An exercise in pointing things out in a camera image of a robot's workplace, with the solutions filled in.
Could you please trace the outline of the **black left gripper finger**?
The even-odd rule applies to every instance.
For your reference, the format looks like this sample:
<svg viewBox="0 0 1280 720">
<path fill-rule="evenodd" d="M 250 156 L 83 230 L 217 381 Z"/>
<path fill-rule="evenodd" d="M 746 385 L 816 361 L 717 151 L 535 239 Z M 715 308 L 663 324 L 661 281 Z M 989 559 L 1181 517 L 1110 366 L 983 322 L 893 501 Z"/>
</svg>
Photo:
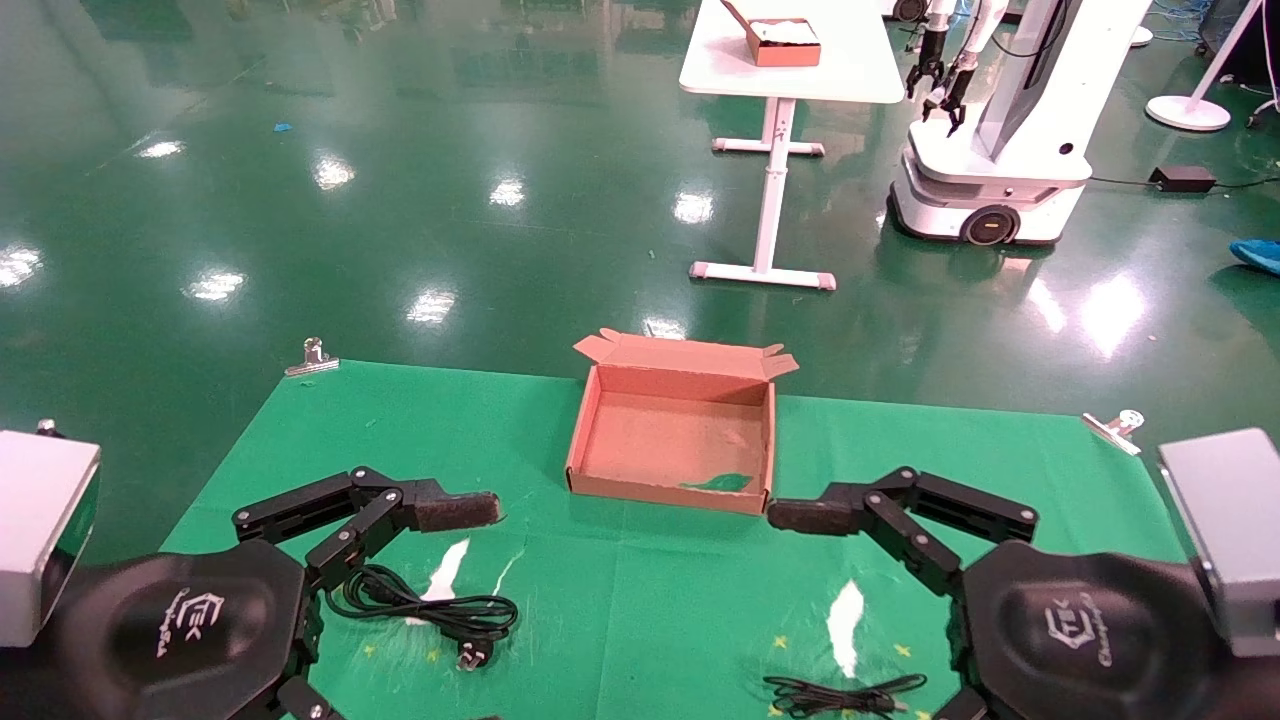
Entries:
<svg viewBox="0 0 1280 720">
<path fill-rule="evenodd" d="M 463 530 L 499 519 L 500 501 L 492 492 L 452 495 L 435 479 L 393 480 L 371 468 L 323 478 L 233 514 L 239 542 L 279 544 L 337 523 L 305 556 L 316 591 L 337 589 L 403 530 Z"/>
</svg>

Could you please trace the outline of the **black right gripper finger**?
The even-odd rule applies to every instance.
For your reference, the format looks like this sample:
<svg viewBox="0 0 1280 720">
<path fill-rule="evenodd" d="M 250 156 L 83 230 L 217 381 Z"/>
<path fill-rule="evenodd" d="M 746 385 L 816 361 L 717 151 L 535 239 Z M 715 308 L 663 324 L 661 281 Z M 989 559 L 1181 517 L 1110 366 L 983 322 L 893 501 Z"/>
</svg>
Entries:
<svg viewBox="0 0 1280 720">
<path fill-rule="evenodd" d="M 1025 505 L 915 468 L 870 483 L 828 484 L 817 498 L 776 498 L 768 523 L 809 536 L 870 537 L 937 596 L 954 594 L 960 557 L 916 519 L 924 518 L 993 544 L 1032 542 L 1036 511 Z"/>
</svg>

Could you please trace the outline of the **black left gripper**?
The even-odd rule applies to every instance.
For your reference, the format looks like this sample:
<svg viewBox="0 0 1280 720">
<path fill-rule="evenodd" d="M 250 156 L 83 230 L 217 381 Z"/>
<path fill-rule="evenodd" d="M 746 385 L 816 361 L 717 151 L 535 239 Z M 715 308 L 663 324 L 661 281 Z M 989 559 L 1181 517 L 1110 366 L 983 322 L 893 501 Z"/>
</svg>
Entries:
<svg viewBox="0 0 1280 720">
<path fill-rule="evenodd" d="M 248 542 L 76 569 L 5 648 L 5 719 L 335 719 L 305 679 L 323 618 L 305 569 Z"/>
</svg>

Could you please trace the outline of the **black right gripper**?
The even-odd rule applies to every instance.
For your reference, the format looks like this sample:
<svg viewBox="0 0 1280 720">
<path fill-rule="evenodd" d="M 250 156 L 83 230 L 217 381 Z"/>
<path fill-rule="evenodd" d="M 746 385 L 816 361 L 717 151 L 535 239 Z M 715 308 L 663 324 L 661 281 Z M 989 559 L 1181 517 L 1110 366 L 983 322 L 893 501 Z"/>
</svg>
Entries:
<svg viewBox="0 0 1280 720">
<path fill-rule="evenodd" d="M 996 546 L 950 623 L 961 689 L 934 720 L 1275 719 L 1276 657 L 1238 657 L 1187 565 Z"/>
</svg>

